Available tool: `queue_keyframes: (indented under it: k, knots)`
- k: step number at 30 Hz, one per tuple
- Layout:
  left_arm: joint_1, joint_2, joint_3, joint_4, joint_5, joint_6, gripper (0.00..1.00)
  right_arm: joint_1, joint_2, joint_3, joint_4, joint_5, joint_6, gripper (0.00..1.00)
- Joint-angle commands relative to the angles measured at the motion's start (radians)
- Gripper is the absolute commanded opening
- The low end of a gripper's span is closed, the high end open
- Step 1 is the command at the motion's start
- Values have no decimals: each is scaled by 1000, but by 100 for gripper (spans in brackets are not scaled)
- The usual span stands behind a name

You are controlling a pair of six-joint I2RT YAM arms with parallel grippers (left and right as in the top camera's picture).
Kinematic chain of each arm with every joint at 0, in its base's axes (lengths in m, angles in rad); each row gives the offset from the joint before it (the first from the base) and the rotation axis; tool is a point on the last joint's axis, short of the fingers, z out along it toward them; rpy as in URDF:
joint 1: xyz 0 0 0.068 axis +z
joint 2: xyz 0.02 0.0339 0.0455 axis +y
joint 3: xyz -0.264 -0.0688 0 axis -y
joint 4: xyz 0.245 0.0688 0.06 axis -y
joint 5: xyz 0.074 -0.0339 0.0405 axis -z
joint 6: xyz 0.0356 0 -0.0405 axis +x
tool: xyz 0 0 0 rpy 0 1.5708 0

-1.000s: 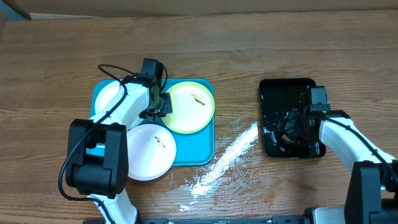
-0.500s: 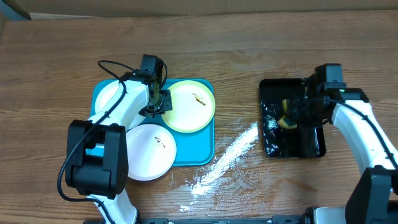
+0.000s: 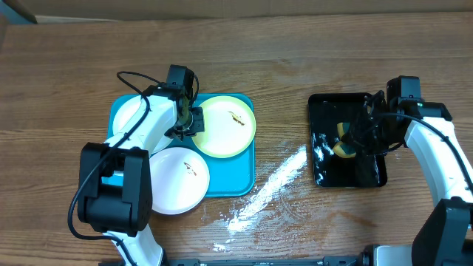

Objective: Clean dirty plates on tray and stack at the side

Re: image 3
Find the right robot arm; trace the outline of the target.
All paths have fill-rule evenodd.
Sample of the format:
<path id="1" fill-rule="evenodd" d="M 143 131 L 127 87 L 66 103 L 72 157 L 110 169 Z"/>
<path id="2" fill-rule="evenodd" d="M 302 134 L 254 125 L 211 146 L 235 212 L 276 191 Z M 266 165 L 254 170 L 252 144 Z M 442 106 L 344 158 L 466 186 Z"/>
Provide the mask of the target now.
<path id="1" fill-rule="evenodd" d="M 434 210 L 410 245 L 376 245 L 366 265 L 471 265 L 472 165 L 446 106 L 421 97 L 420 79 L 399 76 L 364 99 L 361 114 L 337 125 L 340 155 L 412 151 L 429 186 Z"/>

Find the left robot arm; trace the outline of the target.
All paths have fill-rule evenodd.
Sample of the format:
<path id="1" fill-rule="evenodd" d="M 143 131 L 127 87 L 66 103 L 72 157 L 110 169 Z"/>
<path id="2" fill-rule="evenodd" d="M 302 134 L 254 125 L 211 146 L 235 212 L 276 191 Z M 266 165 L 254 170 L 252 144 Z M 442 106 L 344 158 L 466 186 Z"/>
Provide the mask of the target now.
<path id="1" fill-rule="evenodd" d="M 152 214 L 150 157 L 163 138 L 183 140 L 204 131 L 193 104 L 199 81 L 186 66 L 171 65 L 164 82 L 138 90 L 140 105 L 104 143 L 81 150 L 78 190 L 67 214 L 78 239 L 109 240 L 122 265 L 167 265 L 166 252 L 149 227 Z"/>

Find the yellow-green plate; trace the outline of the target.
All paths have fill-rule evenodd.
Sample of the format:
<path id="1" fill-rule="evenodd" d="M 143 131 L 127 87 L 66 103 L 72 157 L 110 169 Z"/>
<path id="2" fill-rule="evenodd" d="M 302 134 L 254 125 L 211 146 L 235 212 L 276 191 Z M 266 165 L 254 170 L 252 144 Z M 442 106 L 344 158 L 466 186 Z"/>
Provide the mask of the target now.
<path id="1" fill-rule="evenodd" d="M 251 107 L 233 96 L 221 95 L 204 100 L 203 132 L 192 140 L 204 154 L 229 158 L 246 150 L 256 134 L 256 118 Z"/>

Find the yellow green sponge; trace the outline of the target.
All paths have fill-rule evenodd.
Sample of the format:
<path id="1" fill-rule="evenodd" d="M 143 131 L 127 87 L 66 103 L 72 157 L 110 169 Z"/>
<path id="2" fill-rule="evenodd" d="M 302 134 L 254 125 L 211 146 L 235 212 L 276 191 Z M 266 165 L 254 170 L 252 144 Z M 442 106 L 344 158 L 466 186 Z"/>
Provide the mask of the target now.
<path id="1" fill-rule="evenodd" d="M 355 149 L 342 140 L 342 138 L 348 133 L 349 129 L 350 123 L 341 122 L 337 124 L 338 142 L 334 147 L 332 147 L 334 154 L 344 159 L 350 159 L 356 156 Z"/>

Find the white plate with stain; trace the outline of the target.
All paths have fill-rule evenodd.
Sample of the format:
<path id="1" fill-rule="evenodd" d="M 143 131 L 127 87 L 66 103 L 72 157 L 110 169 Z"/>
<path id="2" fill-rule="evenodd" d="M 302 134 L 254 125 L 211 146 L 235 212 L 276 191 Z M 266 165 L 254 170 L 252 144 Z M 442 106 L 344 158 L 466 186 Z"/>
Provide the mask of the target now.
<path id="1" fill-rule="evenodd" d="M 210 172 L 195 151 L 171 147 L 150 158 L 152 210 L 165 215 L 183 214 L 203 200 Z"/>

